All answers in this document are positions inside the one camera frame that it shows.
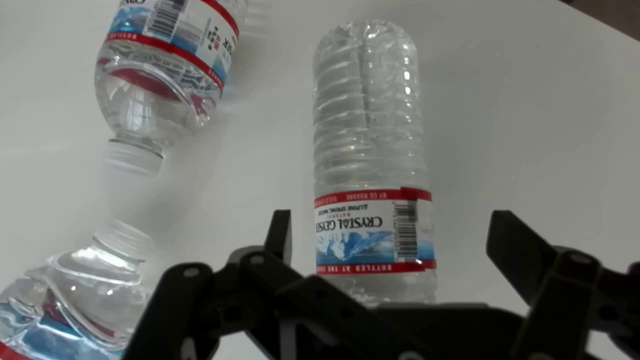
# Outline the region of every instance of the plastic water bottle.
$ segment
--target plastic water bottle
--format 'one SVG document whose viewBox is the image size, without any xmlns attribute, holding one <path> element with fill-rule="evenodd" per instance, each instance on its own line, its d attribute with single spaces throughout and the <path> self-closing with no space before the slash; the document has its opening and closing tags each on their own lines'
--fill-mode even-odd
<svg viewBox="0 0 640 360">
<path fill-rule="evenodd" d="M 392 22 L 345 25 L 315 58 L 317 273 L 367 306 L 433 303 L 419 55 Z"/>
<path fill-rule="evenodd" d="M 97 64 L 115 131 L 107 162 L 159 175 L 179 138 L 213 121 L 247 0 L 123 0 Z"/>
<path fill-rule="evenodd" d="M 115 222 L 92 247 L 54 257 L 5 288 L 0 359 L 120 359 L 151 299 L 140 277 L 151 245 Z"/>
</svg>

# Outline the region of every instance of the clear plastic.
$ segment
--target clear plastic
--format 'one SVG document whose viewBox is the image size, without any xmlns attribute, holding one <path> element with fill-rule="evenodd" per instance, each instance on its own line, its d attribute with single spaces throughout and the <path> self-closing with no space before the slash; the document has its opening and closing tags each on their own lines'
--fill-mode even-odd
<svg viewBox="0 0 640 360">
<path fill-rule="evenodd" d="M 392 22 L 364 20 L 326 35 L 315 58 L 317 196 L 428 191 L 419 55 Z M 326 277 L 360 303 L 433 303 L 434 271 Z"/>
<path fill-rule="evenodd" d="M 151 299 L 140 277 L 151 250 L 144 233 L 115 222 L 13 282 L 0 292 L 0 359 L 120 359 Z"/>
<path fill-rule="evenodd" d="M 179 56 L 174 53 L 177 45 L 180 45 L 179 32 L 192 37 L 192 46 L 202 46 L 213 37 L 208 29 L 188 25 L 192 14 L 180 16 L 179 29 L 169 38 L 143 35 L 143 29 L 148 29 L 146 22 L 155 16 L 140 12 L 151 9 L 148 5 L 126 9 L 134 7 L 134 2 L 123 2 L 110 37 L 101 49 L 94 78 L 101 110 L 115 132 L 107 162 L 140 175 L 160 172 L 166 149 L 213 122 L 227 81 L 227 70 L 224 78 L 216 82 L 202 67 L 196 67 L 192 60 L 196 56 Z M 155 0 L 153 5 L 156 9 L 177 9 L 180 5 L 184 12 L 190 2 Z M 221 0 L 216 5 L 237 25 L 242 22 L 247 0 Z"/>
</svg>

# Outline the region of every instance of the upright water bottle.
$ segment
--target upright water bottle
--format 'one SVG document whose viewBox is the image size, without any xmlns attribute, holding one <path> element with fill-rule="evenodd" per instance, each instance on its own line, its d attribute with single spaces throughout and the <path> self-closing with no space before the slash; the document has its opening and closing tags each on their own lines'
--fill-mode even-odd
<svg viewBox="0 0 640 360">
<path fill-rule="evenodd" d="M 315 78 L 317 273 L 368 306 L 433 303 L 416 45 L 392 22 L 351 22 L 323 38 Z"/>
<path fill-rule="evenodd" d="M 153 292 L 140 273 L 153 247 L 113 222 L 90 247 L 14 280 L 0 292 L 0 359 L 119 360 Z"/>
<path fill-rule="evenodd" d="M 107 162 L 159 175 L 179 138 L 214 119 L 247 0 L 123 0 L 97 64 L 115 131 Z"/>
</svg>

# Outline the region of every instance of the bottle cap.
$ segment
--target bottle cap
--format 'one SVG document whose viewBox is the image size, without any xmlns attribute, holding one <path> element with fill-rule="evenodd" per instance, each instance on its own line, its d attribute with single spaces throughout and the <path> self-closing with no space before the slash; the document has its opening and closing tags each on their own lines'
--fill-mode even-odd
<svg viewBox="0 0 640 360">
<path fill-rule="evenodd" d="M 159 176 L 163 157 L 124 142 L 108 142 L 105 162 L 140 176 Z"/>
<path fill-rule="evenodd" d="M 120 221 L 113 221 L 105 231 L 98 231 L 94 238 L 107 248 L 140 263 L 146 260 L 155 248 L 153 236 Z"/>
</svg>

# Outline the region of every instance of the white table surface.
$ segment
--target white table surface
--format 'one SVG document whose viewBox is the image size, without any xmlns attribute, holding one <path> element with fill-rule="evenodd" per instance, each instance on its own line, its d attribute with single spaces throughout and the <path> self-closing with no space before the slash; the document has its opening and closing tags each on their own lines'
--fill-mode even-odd
<svg viewBox="0 0 640 360">
<path fill-rule="evenodd" d="M 555 0 L 252 0 L 221 119 L 159 181 L 101 164 L 110 136 L 92 68 L 117 0 L 0 2 L 0 287 L 89 242 L 108 218 L 169 263 L 221 268 L 295 210 L 313 273 L 313 53 L 351 18 L 386 18 L 421 49 L 440 301 L 525 310 L 484 257 L 510 209 L 616 271 L 640 260 L 640 46 Z M 624 359 L 596 339 L 595 352 Z M 242 339 L 227 359 L 255 359 Z"/>
</svg>

